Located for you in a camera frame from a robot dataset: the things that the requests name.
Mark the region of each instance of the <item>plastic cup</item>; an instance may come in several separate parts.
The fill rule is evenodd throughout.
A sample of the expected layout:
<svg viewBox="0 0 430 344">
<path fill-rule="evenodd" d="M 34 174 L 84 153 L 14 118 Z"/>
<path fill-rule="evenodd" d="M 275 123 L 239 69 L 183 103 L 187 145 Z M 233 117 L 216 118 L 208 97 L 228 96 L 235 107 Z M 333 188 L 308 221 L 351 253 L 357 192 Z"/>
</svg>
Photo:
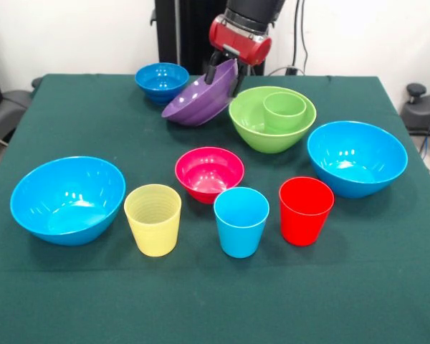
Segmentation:
<svg viewBox="0 0 430 344">
<path fill-rule="evenodd" d="M 306 103 L 299 96 L 290 92 L 277 92 L 263 100 L 264 124 L 266 131 L 274 134 L 292 133 L 306 112 Z"/>
<path fill-rule="evenodd" d="M 177 244 L 181 198 L 172 188 L 148 184 L 129 193 L 124 212 L 138 249 L 150 257 L 160 257 Z"/>
<path fill-rule="evenodd" d="M 224 253 L 234 258 L 255 253 L 269 215 L 266 197 L 252 188 L 230 188 L 218 195 L 214 211 Z"/>
<path fill-rule="evenodd" d="M 295 177 L 284 182 L 279 190 L 280 228 L 290 244 L 313 244 L 335 203 L 331 189 L 310 177 Z"/>
</svg>

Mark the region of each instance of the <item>blue cup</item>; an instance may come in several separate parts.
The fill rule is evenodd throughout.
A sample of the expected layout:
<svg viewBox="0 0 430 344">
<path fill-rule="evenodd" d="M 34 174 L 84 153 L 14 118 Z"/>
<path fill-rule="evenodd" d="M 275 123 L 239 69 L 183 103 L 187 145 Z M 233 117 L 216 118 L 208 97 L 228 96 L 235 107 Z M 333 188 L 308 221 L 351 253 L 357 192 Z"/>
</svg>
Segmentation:
<svg viewBox="0 0 430 344">
<path fill-rule="evenodd" d="M 230 188 L 216 197 L 216 225 L 224 253 L 234 258 L 251 256 L 269 215 L 269 202 L 252 188 Z"/>
</svg>

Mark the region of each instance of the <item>pink bowl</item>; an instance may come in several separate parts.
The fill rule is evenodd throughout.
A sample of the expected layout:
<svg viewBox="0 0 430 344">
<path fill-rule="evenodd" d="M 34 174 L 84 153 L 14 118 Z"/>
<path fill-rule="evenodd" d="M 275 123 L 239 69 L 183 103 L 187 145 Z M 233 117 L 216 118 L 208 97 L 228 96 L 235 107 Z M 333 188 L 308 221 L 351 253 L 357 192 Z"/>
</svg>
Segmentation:
<svg viewBox="0 0 430 344">
<path fill-rule="evenodd" d="M 178 181 L 204 204 L 213 204 L 222 191 L 239 185 L 244 172 L 244 164 L 237 155 L 217 147 L 190 150 L 175 165 Z"/>
</svg>

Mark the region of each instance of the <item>plastic bowl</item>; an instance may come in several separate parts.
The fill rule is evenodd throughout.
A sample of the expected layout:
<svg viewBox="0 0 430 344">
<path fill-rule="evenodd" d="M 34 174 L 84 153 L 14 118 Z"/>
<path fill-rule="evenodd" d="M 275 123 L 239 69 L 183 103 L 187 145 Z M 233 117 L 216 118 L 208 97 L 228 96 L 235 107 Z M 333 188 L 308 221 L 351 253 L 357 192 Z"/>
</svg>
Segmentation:
<svg viewBox="0 0 430 344">
<path fill-rule="evenodd" d="M 239 185 L 244 177 L 244 164 L 229 150 L 202 147 L 183 154 L 175 165 L 175 175 L 195 199 L 213 204 L 228 188 Z"/>
<path fill-rule="evenodd" d="M 125 180 L 114 165 L 75 156 L 45 163 L 23 177 L 10 208 L 14 219 L 36 237 L 77 246 L 107 229 L 124 195 Z"/>
<path fill-rule="evenodd" d="M 166 106 L 162 117 L 189 126 L 210 121 L 231 102 L 229 88 L 236 76 L 236 60 L 223 62 L 216 68 L 210 85 L 204 82 L 205 75 L 199 77 Z"/>
<path fill-rule="evenodd" d="M 263 100 L 276 92 L 293 93 L 306 102 L 302 121 L 290 133 L 275 135 L 264 132 Z M 309 99 L 296 91 L 283 87 L 264 86 L 239 93 L 229 106 L 229 115 L 237 132 L 250 147 L 261 153 L 280 153 L 306 134 L 315 122 L 317 111 Z"/>
<path fill-rule="evenodd" d="M 152 102 L 168 104 L 189 80 L 188 71 L 174 63 L 159 62 L 140 68 L 135 82 Z"/>
<path fill-rule="evenodd" d="M 408 165 L 406 150 L 395 136 L 361 122 L 320 126 L 310 134 L 307 151 L 318 177 L 349 199 L 380 191 Z"/>
</svg>

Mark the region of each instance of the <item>green tablecloth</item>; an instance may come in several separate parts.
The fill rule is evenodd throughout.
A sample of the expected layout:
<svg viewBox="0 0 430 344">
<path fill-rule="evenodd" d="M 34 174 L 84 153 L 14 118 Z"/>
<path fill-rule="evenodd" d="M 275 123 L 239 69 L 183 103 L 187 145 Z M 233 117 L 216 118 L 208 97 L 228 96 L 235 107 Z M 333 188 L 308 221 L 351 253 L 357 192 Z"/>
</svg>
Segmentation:
<svg viewBox="0 0 430 344">
<path fill-rule="evenodd" d="M 0 165 L 0 344 L 430 343 L 430 177 L 374 77 L 248 77 L 244 88 L 290 87 L 317 108 L 318 125 L 362 120 L 393 133 L 409 166 L 365 199 L 337 198 L 311 247 L 280 236 L 278 188 L 314 176 L 305 139 L 284 153 L 252 150 L 227 111 L 200 128 L 160 118 L 131 76 L 44 78 Z M 246 166 L 242 183 L 271 213 L 257 253 L 226 256 L 210 206 L 173 174 L 192 148 L 218 145 Z M 162 258 L 136 248 L 121 210 L 83 247 L 58 247 L 11 217 L 13 187 L 39 164 L 88 155 L 112 161 L 128 192 L 164 183 L 182 196 L 177 247 Z"/>
</svg>

